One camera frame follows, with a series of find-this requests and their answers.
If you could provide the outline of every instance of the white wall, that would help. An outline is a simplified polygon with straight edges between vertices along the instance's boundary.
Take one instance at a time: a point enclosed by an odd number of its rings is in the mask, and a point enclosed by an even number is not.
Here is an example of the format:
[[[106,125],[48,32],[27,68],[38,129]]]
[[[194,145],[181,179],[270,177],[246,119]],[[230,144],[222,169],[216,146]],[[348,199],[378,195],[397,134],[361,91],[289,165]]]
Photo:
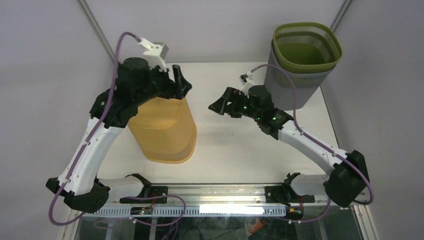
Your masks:
[[[381,239],[424,235],[424,1],[352,3],[323,91],[340,145],[365,157]]]
[[[111,62],[73,0],[1,1],[0,56],[0,239],[56,239],[45,184],[74,154]]]
[[[329,26],[343,0],[86,0],[115,46],[126,29],[169,46],[167,62],[267,61],[276,27],[292,22]],[[129,57],[137,46],[123,44]]]

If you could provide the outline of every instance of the white table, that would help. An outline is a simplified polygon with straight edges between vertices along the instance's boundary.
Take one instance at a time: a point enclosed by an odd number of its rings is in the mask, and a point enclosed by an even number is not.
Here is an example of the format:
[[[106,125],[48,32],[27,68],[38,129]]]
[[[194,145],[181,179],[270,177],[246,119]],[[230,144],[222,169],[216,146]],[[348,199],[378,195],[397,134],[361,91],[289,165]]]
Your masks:
[[[197,126],[192,157],[181,164],[146,159],[128,128],[106,155],[99,178],[122,178],[139,173],[152,183],[280,183],[287,173],[323,174],[310,159],[293,147],[262,133],[250,118],[230,118],[208,110],[227,86],[241,88],[239,76],[263,62],[181,63],[184,77],[193,85],[187,100]],[[263,84],[265,68],[253,80]],[[336,137],[318,89],[297,111],[299,123],[329,144]]]

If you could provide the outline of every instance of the green basket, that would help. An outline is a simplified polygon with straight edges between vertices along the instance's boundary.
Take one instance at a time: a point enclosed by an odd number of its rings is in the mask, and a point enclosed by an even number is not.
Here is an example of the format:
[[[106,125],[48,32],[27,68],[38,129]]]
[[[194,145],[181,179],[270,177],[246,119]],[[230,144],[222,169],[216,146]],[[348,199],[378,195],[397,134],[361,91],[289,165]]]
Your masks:
[[[272,45],[280,66],[294,74],[330,71],[342,57],[337,37],[327,26],[316,22],[279,26]]]

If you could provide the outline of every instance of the robotic arm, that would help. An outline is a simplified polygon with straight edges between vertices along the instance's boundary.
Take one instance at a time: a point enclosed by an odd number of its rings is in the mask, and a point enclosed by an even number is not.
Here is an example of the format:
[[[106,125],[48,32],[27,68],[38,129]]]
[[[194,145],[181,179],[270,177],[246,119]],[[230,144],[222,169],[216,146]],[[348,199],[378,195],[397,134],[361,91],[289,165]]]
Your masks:
[[[265,134],[299,150],[329,175],[328,180],[321,177],[322,187],[328,197],[339,206],[348,207],[366,187],[366,184],[351,167],[337,158],[336,154],[356,166],[369,181],[364,156],[356,150],[348,153],[324,143],[302,127],[299,131],[291,115],[274,107],[271,94],[264,85],[254,85],[245,80],[242,80],[242,83],[244,83],[242,90],[227,87],[224,94],[212,103],[209,109],[219,115],[228,114],[232,118],[249,117]],[[316,141],[306,137],[306,134],[331,148],[334,153],[325,151]],[[307,178],[306,175],[293,174],[289,175],[285,182],[289,182],[293,191],[298,195],[316,194],[311,192],[311,188],[301,189],[301,184],[296,184],[305,178]]]
[[[151,183],[141,175],[135,173],[120,179],[98,179],[100,165],[130,118],[138,113],[140,105],[156,97],[181,100],[192,85],[185,80],[178,65],[172,65],[175,81],[169,78],[163,59],[168,50],[164,43],[151,43],[141,38],[138,44],[147,49],[144,58],[132,57],[119,64],[115,88],[106,90],[96,98],[79,144],[78,149],[85,145],[80,157],[77,158],[77,151],[63,173],[46,183],[53,193],[57,193],[65,184],[60,195],[71,209],[94,213],[107,201],[149,196]],[[110,109],[91,140],[86,142],[85,139],[105,111],[109,91],[113,91]],[[72,175],[67,179],[77,159]]]

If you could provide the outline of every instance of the gray plastic bin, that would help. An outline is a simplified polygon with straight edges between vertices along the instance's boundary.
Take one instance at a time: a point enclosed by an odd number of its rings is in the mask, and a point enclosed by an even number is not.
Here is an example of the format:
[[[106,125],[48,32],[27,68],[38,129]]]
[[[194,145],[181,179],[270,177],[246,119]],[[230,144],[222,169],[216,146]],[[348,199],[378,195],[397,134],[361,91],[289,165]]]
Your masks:
[[[268,64],[280,66],[271,42],[271,51],[269,54]],[[296,87],[296,109],[302,108],[311,98],[315,91],[326,79],[327,75],[333,71],[296,74],[286,71],[287,75],[293,80]],[[271,93],[274,106],[284,111],[293,110],[293,90],[287,77],[274,67],[268,67],[265,74],[266,89]]]

